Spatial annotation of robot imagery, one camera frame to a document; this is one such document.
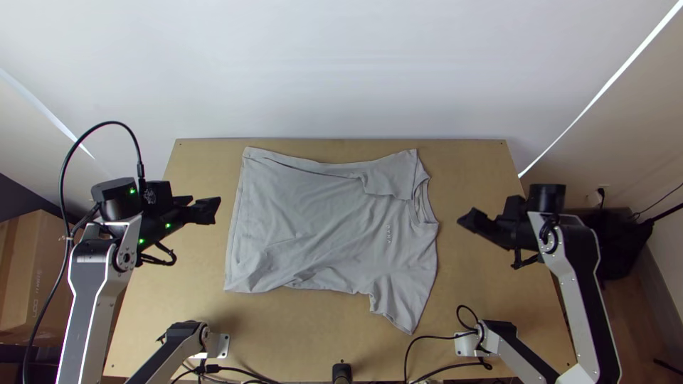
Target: camera on robot arm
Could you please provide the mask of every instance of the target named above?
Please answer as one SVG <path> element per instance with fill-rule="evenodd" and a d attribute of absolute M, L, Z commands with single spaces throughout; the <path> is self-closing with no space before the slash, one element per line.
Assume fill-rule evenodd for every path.
<path fill-rule="evenodd" d="M 514 262 L 510 266 L 518 270 L 535 262 L 543 262 L 539 254 L 525 260 L 521 258 L 521 250 L 539 251 L 537 238 L 543 240 L 545 253 L 553 253 L 557 248 L 554 227 L 559 224 L 560 213 L 564 209 L 565 191 L 566 187 L 561 184 L 532 184 L 529 187 L 529 200 L 521 196 L 508 196 L 503 214 L 494 220 L 472 208 L 457 223 L 505 250 L 513 250 Z M 546 221 L 540 233 L 534 233 L 528 212 L 545 214 Z"/>
<path fill-rule="evenodd" d="M 175 253 L 165 247 L 161 240 L 188 223 L 215 224 L 216 211 L 221 204 L 220 197 L 213 197 L 203 198 L 189 205 L 193 197 L 173 196 L 168 181 L 148 181 L 144 183 L 144 190 L 140 191 L 132 177 L 99 183 L 92 187 L 91 194 L 100 206 L 102 222 L 96 224 L 96 227 L 111 235 L 111 240 L 120 244 L 127 232 L 135 231 L 138 226 L 130 223 L 138 221 L 137 236 L 128 233 L 135 238 L 134 247 L 127 245 L 128 249 L 123 252 L 121 262 L 114 263 L 122 271 L 143 264 L 174 265 L 177 260 Z M 161 260 L 143 253 L 153 245 L 168 254 L 170 260 Z"/>

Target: white wall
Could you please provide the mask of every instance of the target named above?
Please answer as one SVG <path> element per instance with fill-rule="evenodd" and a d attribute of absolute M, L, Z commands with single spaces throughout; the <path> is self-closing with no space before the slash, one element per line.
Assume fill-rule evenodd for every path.
<path fill-rule="evenodd" d="M 673 3 L 4 1 L 0 68 L 77 135 L 130 124 L 152 178 L 178 137 L 495 137 L 522 169 Z M 3 131 L 25 125 L 18 103 L 0 105 Z M 116 131 L 88 148 L 131 176 Z M 61 160 L 21 151 L 13 159 Z"/>
<path fill-rule="evenodd" d="M 565 183 L 567 205 L 607 183 L 607 206 L 642 210 L 683 182 L 683 13 L 679 12 L 522 183 Z M 643 214 L 683 201 L 682 190 Z M 656 223 L 648 247 L 683 317 L 683 211 Z"/>

